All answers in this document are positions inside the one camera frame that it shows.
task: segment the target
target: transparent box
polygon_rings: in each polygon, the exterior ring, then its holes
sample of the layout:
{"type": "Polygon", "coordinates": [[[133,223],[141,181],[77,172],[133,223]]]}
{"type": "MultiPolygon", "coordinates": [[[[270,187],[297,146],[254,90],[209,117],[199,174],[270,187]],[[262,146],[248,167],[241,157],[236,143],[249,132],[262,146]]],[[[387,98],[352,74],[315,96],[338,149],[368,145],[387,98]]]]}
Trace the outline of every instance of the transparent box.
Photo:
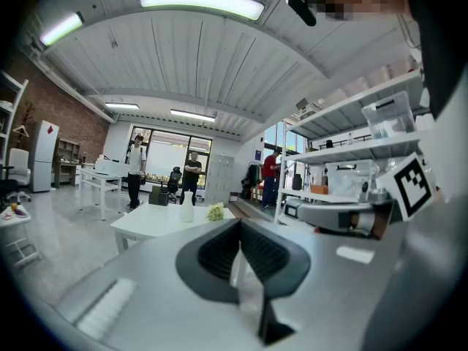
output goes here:
{"type": "Polygon", "coordinates": [[[406,91],[373,102],[361,111],[367,119],[374,139],[416,131],[406,91]]]}

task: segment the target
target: metal shelving unit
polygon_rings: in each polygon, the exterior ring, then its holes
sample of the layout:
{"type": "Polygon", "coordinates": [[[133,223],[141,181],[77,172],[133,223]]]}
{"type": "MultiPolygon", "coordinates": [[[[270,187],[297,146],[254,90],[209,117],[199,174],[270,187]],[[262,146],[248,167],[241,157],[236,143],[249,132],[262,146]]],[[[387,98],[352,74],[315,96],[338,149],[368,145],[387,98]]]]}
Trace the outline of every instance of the metal shelving unit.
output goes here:
{"type": "Polygon", "coordinates": [[[21,97],[23,96],[23,92],[28,85],[28,80],[25,80],[23,84],[21,84],[17,80],[10,77],[3,70],[0,71],[0,73],[1,82],[16,93],[12,107],[0,105],[0,116],[6,115],[6,121],[4,123],[3,129],[0,131],[0,165],[4,165],[5,160],[7,159],[8,139],[10,137],[13,119],[15,118],[16,108],[18,107],[21,97]]]}
{"type": "MultiPolygon", "coordinates": [[[[362,107],[370,105],[381,99],[389,97],[400,91],[408,93],[409,105],[414,116],[428,113],[427,108],[419,105],[423,85],[418,72],[411,72],[401,77],[383,83],[374,88],[355,95],[343,102],[320,111],[297,124],[284,127],[283,133],[283,157],[280,184],[284,183],[284,169],[287,160],[302,162],[307,165],[324,165],[330,162],[343,162],[349,160],[362,159],[390,159],[392,157],[402,157],[417,152],[421,154],[418,147],[419,140],[425,132],[411,132],[408,134],[396,135],[377,140],[367,140],[354,143],[352,145],[327,148],[320,151],[307,152],[305,154],[287,156],[284,147],[286,146],[286,134],[288,131],[295,132],[310,140],[318,140],[331,135],[353,131],[368,126],[367,120],[361,112],[362,107]]],[[[354,197],[342,197],[335,195],[321,195],[304,190],[279,189],[279,199],[282,194],[293,195],[303,199],[320,200],[328,203],[357,203],[354,197]]],[[[292,227],[305,227],[305,222],[292,219],[281,214],[281,201],[276,204],[275,223],[281,222],[292,227]]]]}

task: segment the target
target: sticker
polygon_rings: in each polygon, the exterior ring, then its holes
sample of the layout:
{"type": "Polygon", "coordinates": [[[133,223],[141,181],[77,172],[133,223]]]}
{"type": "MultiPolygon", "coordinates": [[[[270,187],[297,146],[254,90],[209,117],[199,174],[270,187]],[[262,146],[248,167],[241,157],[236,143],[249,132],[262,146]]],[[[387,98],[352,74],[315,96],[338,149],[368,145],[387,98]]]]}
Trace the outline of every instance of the sticker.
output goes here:
{"type": "Polygon", "coordinates": [[[411,219],[434,200],[432,187],[416,153],[379,177],[379,183],[398,202],[403,220],[411,219]]]}
{"type": "Polygon", "coordinates": [[[375,251],[368,249],[355,249],[354,247],[340,246],[336,249],[336,254],[348,260],[358,263],[369,264],[374,258],[375,251]]]}

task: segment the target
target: white chair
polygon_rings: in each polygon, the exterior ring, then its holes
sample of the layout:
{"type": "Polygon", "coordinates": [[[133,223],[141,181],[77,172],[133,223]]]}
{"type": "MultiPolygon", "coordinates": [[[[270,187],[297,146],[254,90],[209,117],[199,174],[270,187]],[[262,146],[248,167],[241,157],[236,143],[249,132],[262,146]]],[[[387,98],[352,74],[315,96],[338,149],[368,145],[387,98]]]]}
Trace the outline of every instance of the white chair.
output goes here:
{"type": "MultiPolygon", "coordinates": [[[[29,152],[22,149],[12,148],[10,149],[10,160],[8,165],[14,167],[10,169],[8,179],[14,179],[18,181],[18,186],[28,186],[31,179],[31,170],[28,169],[28,157],[29,152]]],[[[17,197],[17,203],[21,204],[21,197],[25,197],[29,202],[31,197],[24,191],[15,191],[7,195],[7,198],[17,197]]]]}

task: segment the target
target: brick wall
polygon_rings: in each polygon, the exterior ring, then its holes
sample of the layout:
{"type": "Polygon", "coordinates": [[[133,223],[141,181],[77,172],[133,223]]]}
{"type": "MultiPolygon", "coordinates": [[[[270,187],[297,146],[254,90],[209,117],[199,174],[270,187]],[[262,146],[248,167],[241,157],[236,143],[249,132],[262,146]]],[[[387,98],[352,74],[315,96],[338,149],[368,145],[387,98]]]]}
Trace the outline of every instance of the brick wall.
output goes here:
{"type": "Polygon", "coordinates": [[[109,122],[89,110],[49,80],[24,54],[13,53],[6,61],[4,70],[18,82],[29,80],[21,98],[12,129],[24,122],[29,137],[12,132],[8,142],[10,148],[31,150],[36,123],[46,120],[60,127],[58,136],[81,144],[80,157],[86,153],[86,161],[94,161],[102,153],[109,130],[109,122]]]}

